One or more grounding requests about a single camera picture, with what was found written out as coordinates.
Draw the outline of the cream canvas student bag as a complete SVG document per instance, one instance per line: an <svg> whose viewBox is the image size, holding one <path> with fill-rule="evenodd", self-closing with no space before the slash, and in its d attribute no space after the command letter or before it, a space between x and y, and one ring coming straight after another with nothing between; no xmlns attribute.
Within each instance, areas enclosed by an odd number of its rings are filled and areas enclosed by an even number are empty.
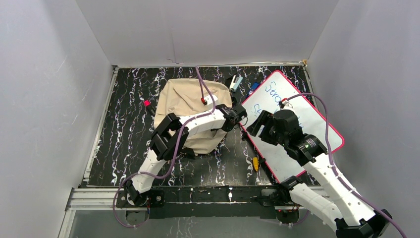
<svg viewBox="0 0 420 238"><path fill-rule="evenodd" d="M224 84L207 80L204 83L213 95L217 106L232 107L230 92ZM202 103L202 93L205 97L209 95L206 89L201 90L198 79L168 80L158 98L154 128L157 128L164 117L170 113L181 118L210 112L212 105L206 106ZM222 129L225 122L223 112L215 110L213 115L188 123L186 126L192 127L193 130L186 139L183 148L192 149L196 154L208 154L215 150L227 133Z"/></svg>

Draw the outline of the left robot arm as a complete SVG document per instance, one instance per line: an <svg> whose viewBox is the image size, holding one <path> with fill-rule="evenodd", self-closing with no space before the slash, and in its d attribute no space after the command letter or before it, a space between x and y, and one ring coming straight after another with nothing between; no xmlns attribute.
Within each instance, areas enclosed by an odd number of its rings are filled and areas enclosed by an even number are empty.
<svg viewBox="0 0 420 238"><path fill-rule="evenodd" d="M173 160L189 137L208 130L229 132L246 117L243 106L230 108L224 104L190 116L166 115L152 134L149 150L139 171L123 183L127 198L135 206L146 204L154 179L163 179L158 175L159 171L167 161L174 166Z"/></svg>

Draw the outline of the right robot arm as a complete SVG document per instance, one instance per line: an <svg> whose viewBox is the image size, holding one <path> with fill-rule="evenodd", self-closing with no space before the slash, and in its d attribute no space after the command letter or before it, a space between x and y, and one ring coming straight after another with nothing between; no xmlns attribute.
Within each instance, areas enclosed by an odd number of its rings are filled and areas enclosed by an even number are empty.
<svg viewBox="0 0 420 238"><path fill-rule="evenodd" d="M282 182L279 200L285 205L297 203L320 218L338 238L378 238L388 228L389 214L362 201L354 188L344 185L344 176L329 161L326 147L314 135L303 133L298 117L291 110L274 114L265 110L247 127L251 136L263 142L281 145L286 154L311 174L326 199L312 191L296 176Z"/></svg>

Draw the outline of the yellow marker cap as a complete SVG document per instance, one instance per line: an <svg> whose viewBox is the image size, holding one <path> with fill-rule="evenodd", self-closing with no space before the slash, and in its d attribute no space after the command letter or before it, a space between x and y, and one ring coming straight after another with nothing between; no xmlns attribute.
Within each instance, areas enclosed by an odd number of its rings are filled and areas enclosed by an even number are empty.
<svg viewBox="0 0 420 238"><path fill-rule="evenodd" d="M259 163L258 157L253 157L252 162L253 162L254 171L255 172L258 172L259 167L260 167L260 163Z"/></svg>

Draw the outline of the pink framed whiteboard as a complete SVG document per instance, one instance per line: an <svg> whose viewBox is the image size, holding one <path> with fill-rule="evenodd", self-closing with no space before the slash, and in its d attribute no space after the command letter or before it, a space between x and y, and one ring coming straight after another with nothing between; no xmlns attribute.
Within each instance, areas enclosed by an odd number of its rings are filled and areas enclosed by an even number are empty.
<svg viewBox="0 0 420 238"><path fill-rule="evenodd" d="M280 110L279 102L284 98L295 112ZM335 152L345 143L344 137L279 70L265 79L242 105L248 114L241 122L245 130L263 110L273 114L273 138L246 133L277 182L303 174L303 163L312 159L310 153L321 153L327 158L328 148Z"/></svg>

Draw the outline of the pink black highlighter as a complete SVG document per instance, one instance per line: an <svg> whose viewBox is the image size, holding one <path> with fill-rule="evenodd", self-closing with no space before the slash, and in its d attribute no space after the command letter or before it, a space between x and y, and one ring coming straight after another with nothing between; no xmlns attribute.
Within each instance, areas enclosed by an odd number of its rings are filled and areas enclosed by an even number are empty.
<svg viewBox="0 0 420 238"><path fill-rule="evenodd" d="M155 109L155 107L150 103L150 101L149 100L145 100L144 101L144 106L145 106L145 108L146 108L146 110L147 110L147 112L151 115L151 116L153 116L153 117L155 117L156 116L156 109Z"/></svg>

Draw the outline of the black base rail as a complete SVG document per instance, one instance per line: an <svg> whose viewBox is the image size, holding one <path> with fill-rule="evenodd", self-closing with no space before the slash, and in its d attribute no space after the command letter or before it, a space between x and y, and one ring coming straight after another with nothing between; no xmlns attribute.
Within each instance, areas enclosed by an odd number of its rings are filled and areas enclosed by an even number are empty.
<svg viewBox="0 0 420 238"><path fill-rule="evenodd" d="M117 208L144 209L151 219L178 217L257 217L296 223L303 207L283 197L278 185L256 186L154 186L136 194L124 187Z"/></svg>

